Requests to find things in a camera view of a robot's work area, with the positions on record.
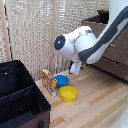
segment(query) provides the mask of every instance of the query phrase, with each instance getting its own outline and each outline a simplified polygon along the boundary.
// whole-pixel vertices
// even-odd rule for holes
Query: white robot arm
[[[58,36],[54,47],[63,57],[73,61],[70,73],[78,74],[82,62],[97,62],[106,48],[127,27],[128,0],[109,0],[109,21],[97,39],[89,26],[81,26],[69,34]]]

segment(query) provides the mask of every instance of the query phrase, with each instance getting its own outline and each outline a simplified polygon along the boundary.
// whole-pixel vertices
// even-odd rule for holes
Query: cabinet
[[[81,25],[90,26],[98,37],[107,25],[103,24],[101,19],[99,15],[82,21]],[[110,44],[102,58],[93,65],[128,81],[128,28]]]

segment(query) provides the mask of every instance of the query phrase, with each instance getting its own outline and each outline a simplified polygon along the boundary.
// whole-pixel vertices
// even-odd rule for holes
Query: floor
[[[37,81],[42,93],[51,104],[50,128],[110,128],[128,101],[128,82],[92,66],[84,66],[78,75],[68,71],[69,84],[78,90],[74,102],[64,102],[58,95],[51,97]]]

